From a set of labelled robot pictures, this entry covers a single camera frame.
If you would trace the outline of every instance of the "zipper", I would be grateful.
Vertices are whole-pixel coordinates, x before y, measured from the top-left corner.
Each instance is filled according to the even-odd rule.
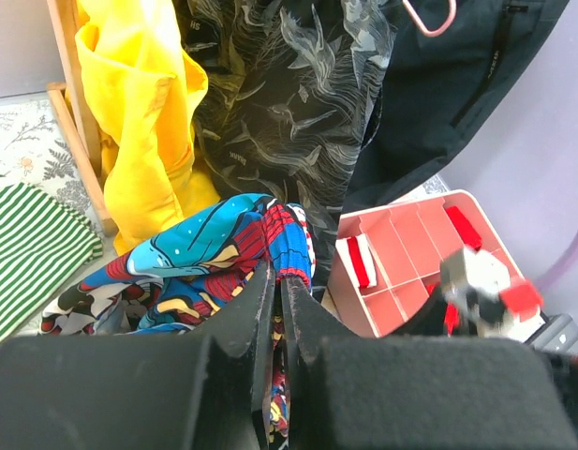
[[[482,95],[488,90],[495,74],[498,71],[501,63],[503,62],[503,57],[505,56],[505,51],[507,50],[507,42],[510,37],[511,25],[513,24],[513,18],[518,13],[528,12],[528,5],[516,5],[512,1],[508,1],[503,5],[501,10],[501,16],[499,22],[496,26],[495,37],[493,39],[493,50],[491,52],[491,59],[484,74],[484,78],[474,95],[466,102],[457,115],[451,120],[451,126],[457,127],[462,119],[469,113],[474,104],[482,97]]]

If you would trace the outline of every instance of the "pink storage box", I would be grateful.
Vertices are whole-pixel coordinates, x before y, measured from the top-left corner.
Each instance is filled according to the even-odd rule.
[[[463,246],[446,208],[457,206],[482,238],[482,248],[507,265],[512,277],[521,272],[496,235],[476,199],[463,190],[419,202],[345,214],[338,238],[365,233],[378,285],[359,289],[343,257],[335,253],[328,289],[341,321],[363,337],[386,336],[413,316],[428,299],[427,285],[439,282],[440,262]]]

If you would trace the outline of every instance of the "pink hook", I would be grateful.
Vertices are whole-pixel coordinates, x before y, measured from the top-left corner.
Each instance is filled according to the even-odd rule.
[[[449,15],[447,16],[447,20],[437,30],[430,31],[426,28],[424,22],[422,22],[415,8],[409,3],[409,0],[403,0],[403,6],[408,11],[409,17],[411,17],[411,20],[416,24],[420,32],[429,38],[436,38],[447,31],[447,28],[449,28],[455,20],[455,14],[457,14],[457,0],[449,0]]]

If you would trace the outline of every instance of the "striped fabric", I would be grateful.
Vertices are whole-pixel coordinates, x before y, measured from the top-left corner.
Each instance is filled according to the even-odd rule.
[[[0,341],[102,254],[88,218],[0,175]]]

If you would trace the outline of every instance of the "yellow cloth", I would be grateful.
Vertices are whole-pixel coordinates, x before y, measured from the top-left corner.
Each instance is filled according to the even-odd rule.
[[[78,0],[84,95],[102,130],[105,204],[124,253],[219,201],[194,165],[203,69],[182,50],[171,0]]]

